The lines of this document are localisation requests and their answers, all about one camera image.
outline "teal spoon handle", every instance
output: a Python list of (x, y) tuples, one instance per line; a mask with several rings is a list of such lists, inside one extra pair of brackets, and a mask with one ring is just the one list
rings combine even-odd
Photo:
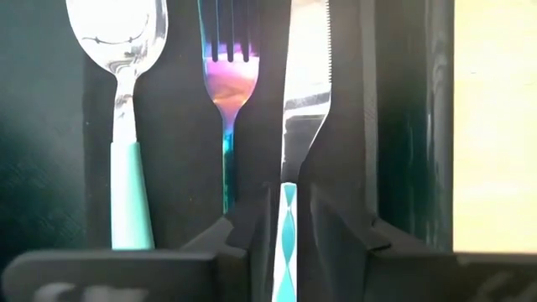
[(139, 143), (112, 143), (110, 150), (112, 249), (153, 249)]

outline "fork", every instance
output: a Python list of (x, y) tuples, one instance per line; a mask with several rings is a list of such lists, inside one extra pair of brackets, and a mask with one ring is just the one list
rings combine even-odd
[(222, 116), (223, 212), (235, 203), (233, 128), (258, 81), (255, 0), (198, 0), (207, 93)]

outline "stainless steel spoon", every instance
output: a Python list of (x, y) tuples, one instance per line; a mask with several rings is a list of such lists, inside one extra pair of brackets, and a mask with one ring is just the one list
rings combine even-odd
[(66, 0), (82, 49), (117, 79), (111, 144), (113, 249), (154, 247), (134, 120), (134, 85), (168, 34), (165, 0)]

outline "metal utensil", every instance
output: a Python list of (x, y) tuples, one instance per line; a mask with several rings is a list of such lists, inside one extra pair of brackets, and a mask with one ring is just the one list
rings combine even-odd
[(164, 48), (165, 0), (66, 0), (82, 49), (117, 79), (111, 144), (113, 249), (154, 247), (134, 121), (134, 85)]
[(297, 181), (331, 103), (328, 0), (293, 0), (284, 90), (284, 125), (273, 301), (296, 301)]
[(258, 82), (255, 0), (199, 0), (203, 66), (209, 96), (223, 122), (223, 212), (235, 202), (233, 127)]

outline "knife handle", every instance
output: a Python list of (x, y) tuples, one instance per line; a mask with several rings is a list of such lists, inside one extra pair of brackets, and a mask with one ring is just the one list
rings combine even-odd
[(296, 184), (279, 187), (278, 232), (274, 253), (274, 286), (272, 302), (296, 301)]

